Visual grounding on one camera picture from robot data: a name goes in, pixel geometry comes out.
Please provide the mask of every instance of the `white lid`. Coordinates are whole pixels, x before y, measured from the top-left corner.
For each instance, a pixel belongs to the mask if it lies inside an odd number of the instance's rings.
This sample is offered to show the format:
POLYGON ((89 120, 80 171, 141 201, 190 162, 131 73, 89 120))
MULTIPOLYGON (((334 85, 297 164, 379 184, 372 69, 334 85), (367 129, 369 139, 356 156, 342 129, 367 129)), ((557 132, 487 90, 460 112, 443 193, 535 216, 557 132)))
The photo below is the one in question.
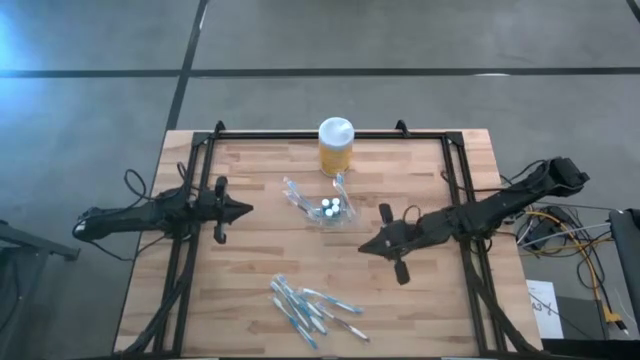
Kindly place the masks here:
POLYGON ((332 148, 343 148, 353 141, 355 130, 347 119, 333 117, 320 124, 318 136, 320 141, 332 148))

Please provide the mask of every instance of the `concrete floor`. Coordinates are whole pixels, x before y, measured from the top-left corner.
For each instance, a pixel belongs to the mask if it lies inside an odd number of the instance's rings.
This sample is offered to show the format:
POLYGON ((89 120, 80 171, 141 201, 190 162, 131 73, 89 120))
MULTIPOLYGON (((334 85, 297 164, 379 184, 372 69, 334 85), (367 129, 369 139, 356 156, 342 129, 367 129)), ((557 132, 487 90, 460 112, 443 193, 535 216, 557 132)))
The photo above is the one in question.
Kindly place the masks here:
MULTIPOLYGON (((179 69, 198 0, 0 2, 0 70, 179 69)), ((623 0, 212 0, 193 67, 608 67, 640 65, 640 24, 623 0)), ((70 236, 91 205, 151 183, 177 78, 0 78, 0 218, 82 247, 52 258, 28 358, 108 354, 130 264, 70 236)), ((638 207, 640 76, 191 79, 178 129, 488 128, 501 172, 569 156, 591 181, 571 202, 638 207)), ((585 223, 606 212, 581 211, 585 223)), ((137 235, 105 247, 134 253, 137 235)), ((601 246, 615 310, 630 311, 613 244, 601 246)), ((590 299, 579 259, 523 261, 560 296, 590 299)))

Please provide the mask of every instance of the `yellow container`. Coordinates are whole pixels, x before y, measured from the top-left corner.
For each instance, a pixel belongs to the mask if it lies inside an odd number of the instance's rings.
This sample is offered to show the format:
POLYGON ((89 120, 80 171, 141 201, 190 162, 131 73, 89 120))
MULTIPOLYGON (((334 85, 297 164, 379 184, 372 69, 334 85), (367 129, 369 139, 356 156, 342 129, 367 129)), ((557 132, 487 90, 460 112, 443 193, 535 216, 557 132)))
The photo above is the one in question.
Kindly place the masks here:
POLYGON ((351 162, 355 130, 347 119, 333 117, 320 124, 320 167, 329 176, 345 172, 351 162))

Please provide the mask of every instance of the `wooden table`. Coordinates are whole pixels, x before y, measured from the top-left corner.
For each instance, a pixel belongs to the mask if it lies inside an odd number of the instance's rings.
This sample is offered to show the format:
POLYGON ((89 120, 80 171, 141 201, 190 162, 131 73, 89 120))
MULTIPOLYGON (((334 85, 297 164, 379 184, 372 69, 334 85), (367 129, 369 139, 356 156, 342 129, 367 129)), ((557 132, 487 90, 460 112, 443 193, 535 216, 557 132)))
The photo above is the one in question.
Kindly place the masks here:
MULTIPOLYGON (((154 193, 181 184, 175 164, 187 162, 192 134, 167 133, 154 193)), ((463 134, 474 186, 499 185, 488 131, 464 130, 463 134)), ((447 184, 438 176, 444 168, 438 142, 357 140, 346 187, 360 221, 344 231, 313 227, 282 194, 285 175, 313 199, 335 194, 331 180, 319 171, 317 141, 217 140, 214 154, 209 183, 226 175, 230 196, 252 204, 254 210, 226 228, 226 245, 213 240, 213 224, 203 227, 184 356, 476 354, 460 250, 453 239, 409 254, 411 282, 404 286, 396 283, 391 263, 357 252, 379 230, 379 203, 391 204, 396 216, 411 204, 419 205, 423 213, 451 204, 447 184), (269 282, 275 273, 285 274, 293 285, 325 291, 364 307, 360 316, 336 313, 365 332, 371 343, 328 322, 329 336, 316 333, 320 349, 312 351, 269 300, 269 282)), ((487 195, 478 193, 478 198, 487 195)), ((140 246, 158 235, 143 234, 140 246)), ((541 348, 513 238, 501 235, 493 240, 489 259, 498 301, 525 337, 541 348)), ((136 261, 116 350, 129 345, 157 310, 170 247, 169 241, 159 243, 136 261)), ((172 330, 167 333, 168 345, 172 334, 172 330)))

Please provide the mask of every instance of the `paper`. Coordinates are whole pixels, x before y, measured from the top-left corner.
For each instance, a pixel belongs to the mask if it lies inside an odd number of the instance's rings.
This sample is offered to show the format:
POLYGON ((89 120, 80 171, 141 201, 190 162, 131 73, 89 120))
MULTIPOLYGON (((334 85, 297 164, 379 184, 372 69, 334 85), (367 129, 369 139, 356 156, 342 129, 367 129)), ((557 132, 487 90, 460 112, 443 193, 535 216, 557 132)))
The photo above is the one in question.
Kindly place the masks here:
POLYGON ((536 316, 538 331, 543 339, 563 339, 562 324, 558 316, 558 303, 553 283, 527 280, 531 308, 536 316))

